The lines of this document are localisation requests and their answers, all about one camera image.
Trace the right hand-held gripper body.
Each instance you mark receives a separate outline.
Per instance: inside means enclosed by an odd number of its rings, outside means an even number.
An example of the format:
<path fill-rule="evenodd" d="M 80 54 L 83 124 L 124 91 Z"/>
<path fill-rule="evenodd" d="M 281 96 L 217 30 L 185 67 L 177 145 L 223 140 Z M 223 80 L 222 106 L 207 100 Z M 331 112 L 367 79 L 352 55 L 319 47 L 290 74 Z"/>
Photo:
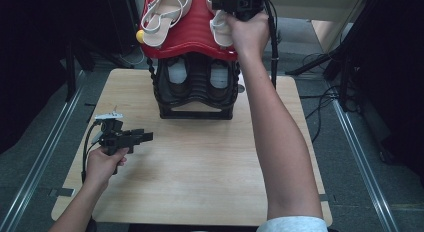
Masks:
<path fill-rule="evenodd" d="M 264 0 L 235 0 L 232 14 L 240 21 L 246 22 L 265 7 Z"/>

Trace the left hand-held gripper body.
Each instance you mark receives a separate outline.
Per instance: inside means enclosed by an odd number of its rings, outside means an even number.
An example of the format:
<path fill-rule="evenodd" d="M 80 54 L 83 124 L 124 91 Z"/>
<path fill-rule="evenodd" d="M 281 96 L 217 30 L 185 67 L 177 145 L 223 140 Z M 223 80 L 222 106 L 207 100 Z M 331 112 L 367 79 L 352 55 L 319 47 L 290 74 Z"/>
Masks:
<path fill-rule="evenodd" d="M 101 125 L 101 130 L 94 141 L 105 147 L 108 155 L 113 155 L 121 148 L 128 148 L 128 153 L 132 154 L 134 146 L 140 144 L 140 135 L 132 135 L 132 130 L 122 130 L 122 118 L 123 115 L 117 112 L 95 116 L 95 122 Z"/>

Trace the white heeled sandal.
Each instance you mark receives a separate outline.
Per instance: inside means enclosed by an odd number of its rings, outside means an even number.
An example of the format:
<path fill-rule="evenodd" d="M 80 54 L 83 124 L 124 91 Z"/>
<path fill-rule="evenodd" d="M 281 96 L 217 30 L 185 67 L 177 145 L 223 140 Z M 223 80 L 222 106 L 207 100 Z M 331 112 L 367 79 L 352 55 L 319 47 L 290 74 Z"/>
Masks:
<path fill-rule="evenodd" d="M 153 0 L 141 19 L 142 42 L 159 48 L 173 28 L 189 12 L 192 0 Z"/>
<path fill-rule="evenodd" d="M 210 31 L 215 43 L 222 49 L 233 45 L 231 29 L 226 22 L 226 12 L 223 10 L 215 10 L 212 8 L 213 0 L 206 0 L 208 10 L 213 14 L 213 18 L 209 22 Z"/>

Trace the red and black shoe rack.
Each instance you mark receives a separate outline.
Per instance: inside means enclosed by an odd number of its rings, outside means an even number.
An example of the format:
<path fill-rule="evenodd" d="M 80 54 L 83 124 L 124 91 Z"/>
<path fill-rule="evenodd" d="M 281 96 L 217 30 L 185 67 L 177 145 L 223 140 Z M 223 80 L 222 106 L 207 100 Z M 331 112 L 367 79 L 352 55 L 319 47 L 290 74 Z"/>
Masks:
<path fill-rule="evenodd" d="M 141 19 L 151 1 L 144 0 Z M 192 0 L 189 12 L 170 29 L 159 48 L 142 42 L 143 31 L 139 25 L 136 37 L 147 57 L 153 93 L 163 119 L 230 120 L 233 117 L 240 74 L 237 53 L 232 47 L 222 49 L 215 43 L 209 27 L 212 18 L 206 0 Z M 185 97 L 171 93 L 165 74 L 167 60 L 176 56 L 185 56 L 189 65 L 190 93 Z M 208 71 L 213 60 L 226 61 L 230 67 L 228 92 L 220 100 L 213 100 L 208 95 Z"/>

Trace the person's right hand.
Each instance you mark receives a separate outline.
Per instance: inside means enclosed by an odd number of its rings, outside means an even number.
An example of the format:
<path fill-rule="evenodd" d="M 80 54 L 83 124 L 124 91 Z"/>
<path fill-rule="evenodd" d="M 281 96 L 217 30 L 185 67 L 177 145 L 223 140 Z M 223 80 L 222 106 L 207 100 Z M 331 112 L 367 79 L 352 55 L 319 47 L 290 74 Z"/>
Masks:
<path fill-rule="evenodd" d="M 245 22 L 232 15 L 226 16 L 239 60 L 262 57 L 269 40 L 268 18 L 269 16 L 264 12 L 256 14 Z"/>

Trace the person's left hand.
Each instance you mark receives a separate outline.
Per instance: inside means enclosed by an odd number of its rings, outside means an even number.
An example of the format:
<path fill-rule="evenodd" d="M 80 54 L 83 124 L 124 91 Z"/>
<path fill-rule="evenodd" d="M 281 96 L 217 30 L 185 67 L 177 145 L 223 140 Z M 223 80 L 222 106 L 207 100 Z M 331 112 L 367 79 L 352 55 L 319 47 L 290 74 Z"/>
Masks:
<path fill-rule="evenodd" d="M 84 187 L 93 191 L 104 191 L 115 169 L 126 163 L 125 156 L 128 151 L 128 148 L 121 148 L 113 155 L 107 155 L 105 147 L 92 150 L 88 156 Z"/>

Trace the black metal stand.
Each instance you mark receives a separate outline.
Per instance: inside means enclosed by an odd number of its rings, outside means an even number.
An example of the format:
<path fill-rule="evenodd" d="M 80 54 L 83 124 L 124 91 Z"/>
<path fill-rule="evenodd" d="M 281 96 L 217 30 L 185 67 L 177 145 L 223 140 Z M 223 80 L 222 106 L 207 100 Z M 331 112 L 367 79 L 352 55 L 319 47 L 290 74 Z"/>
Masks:
<path fill-rule="evenodd" d="M 328 63 L 323 72 L 326 80 L 334 80 L 337 75 L 340 75 L 340 85 L 338 89 L 338 102 L 344 112 L 349 111 L 348 108 L 348 84 L 350 76 L 355 71 L 353 64 L 353 56 L 344 44 L 340 44 L 335 49 L 328 53 L 319 55 L 315 60 L 306 63 L 292 71 L 286 72 L 286 75 L 298 76 L 312 68 Z"/>
<path fill-rule="evenodd" d="M 91 60 L 90 51 L 100 55 L 102 58 L 113 63 L 118 68 L 133 68 L 133 65 L 129 62 L 124 62 L 122 59 L 114 57 L 111 53 L 102 50 L 100 47 L 86 39 L 69 40 L 65 47 L 65 68 L 67 74 L 66 102 L 69 102 L 76 94 L 75 60 L 78 60 L 84 70 L 92 71 L 94 69 L 94 63 Z"/>

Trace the black curtain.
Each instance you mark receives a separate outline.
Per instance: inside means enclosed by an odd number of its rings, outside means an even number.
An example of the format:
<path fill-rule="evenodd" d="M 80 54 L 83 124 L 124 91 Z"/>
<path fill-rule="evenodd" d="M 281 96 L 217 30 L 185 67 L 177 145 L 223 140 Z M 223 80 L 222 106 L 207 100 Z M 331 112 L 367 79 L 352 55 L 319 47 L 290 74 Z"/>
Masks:
<path fill-rule="evenodd" d="M 135 0 L 0 0 L 0 154 L 67 86 L 67 42 L 120 59 L 135 48 L 136 14 Z"/>
<path fill-rule="evenodd" d="M 424 0 L 370 0 L 354 81 L 382 120 L 385 151 L 424 180 Z"/>

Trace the light grey sleeve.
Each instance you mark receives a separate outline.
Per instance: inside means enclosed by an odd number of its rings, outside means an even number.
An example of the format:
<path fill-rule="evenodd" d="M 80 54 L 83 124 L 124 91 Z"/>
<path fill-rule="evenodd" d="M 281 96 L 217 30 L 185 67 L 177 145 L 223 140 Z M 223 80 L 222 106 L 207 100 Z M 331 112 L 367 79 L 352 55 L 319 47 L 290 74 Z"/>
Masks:
<path fill-rule="evenodd" d="M 256 232 L 328 232 L 325 221 L 312 216 L 287 216 L 266 221 Z"/>

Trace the metal floor rail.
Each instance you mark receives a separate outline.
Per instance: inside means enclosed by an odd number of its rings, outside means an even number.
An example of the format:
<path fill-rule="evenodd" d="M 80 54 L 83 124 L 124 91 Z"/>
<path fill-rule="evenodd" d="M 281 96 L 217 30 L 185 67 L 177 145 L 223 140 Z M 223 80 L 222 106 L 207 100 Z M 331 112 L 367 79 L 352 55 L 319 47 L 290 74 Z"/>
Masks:
<path fill-rule="evenodd" d="M 356 165 L 361 174 L 368 195 L 380 221 L 384 232 L 400 232 L 391 208 L 387 203 L 385 195 L 379 186 L 374 172 L 366 158 L 362 145 L 357 137 L 351 120 L 338 102 L 333 103 L 339 123 L 344 131 L 345 137 L 353 154 Z"/>
<path fill-rule="evenodd" d="M 3 222 L 0 224 L 0 232 L 15 231 L 53 155 L 54 149 L 57 147 L 57 144 L 70 120 L 70 117 L 75 110 L 75 107 L 80 99 L 86 78 L 87 73 L 83 70 L 80 70 L 76 79 L 76 92 L 71 96 L 70 100 L 64 104 L 60 114 L 55 120 L 53 128 L 51 129 L 42 148 L 40 149 L 33 166 L 31 167 L 16 196 L 14 197 L 13 203 L 8 209 Z"/>

